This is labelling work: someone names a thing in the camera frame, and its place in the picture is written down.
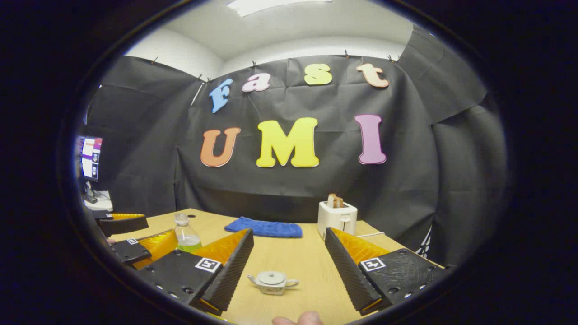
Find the white wall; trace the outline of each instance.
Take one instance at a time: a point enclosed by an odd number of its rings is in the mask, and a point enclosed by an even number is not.
[[[339,36],[305,38],[278,43],[241,54],[225,62],[218,74],[225,75],[251,67],[252,61],[260,64],[293,57],[342,55],[345,50],[351,56],[387,58],[391,55],[394,60],[397,60],[405,46],[405,44],[371,38]]]
[[[133,46],[126,56],[140,57],[185,71],[190,75],[214,79],[220,76],[223,60],[194,40],[180,33],[160,28]]]

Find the ceiling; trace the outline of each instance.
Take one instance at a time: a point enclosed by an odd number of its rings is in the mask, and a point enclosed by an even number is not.
[[[164,28],[204,45],[223,60],[275,43],[323,36],[349,36],[407,44],[413,24],[368,0],[294,3],[246,17],[211,0]]]

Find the bottle cap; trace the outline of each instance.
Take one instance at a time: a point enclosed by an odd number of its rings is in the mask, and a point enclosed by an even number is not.
[[[186,226],[188,225],[188,217],[184,213],[175,213],[175,222],[179,226]]]

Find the black fabric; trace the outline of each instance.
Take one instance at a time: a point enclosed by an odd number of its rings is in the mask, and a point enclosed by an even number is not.
[[[331,68],[310,86],[304,69]],[[383,69],[387,88],[355,68]],[[249,76],[270,73],[265,91],[244,93]],[[212,113],[209,93],[231,78],[228,103]],[[116,212],[158,215],[197,208],[254,220],[317,221],[318,203],[337,193],[365,220],[416,250],[432,227],[428,258],[459,264],[491,234],[505,197],[505,141],[491,95],[467,63],[416,28],[399,62],[343,56],[290,58],[229,73],[210,83],[161,64],[119,59],[93,100],[86,133],[104,138],[98,189]],[[354,117],[375,114],[387,161],[362,165]],[[256,166],[262,121],[287,134],[314,117],[319,166]],[[240,127],[229,162],[200,159],[203,133]],[[217,138],[219,155],[224,135]]]

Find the finger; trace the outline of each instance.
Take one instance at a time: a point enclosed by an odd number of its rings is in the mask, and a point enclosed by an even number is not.
[[[286,317],[275,317],[271,322],[273,323],[273,325],[297,325]]]
[[[297,325],[323,325],[316,311],[308,311],[301,314]]]

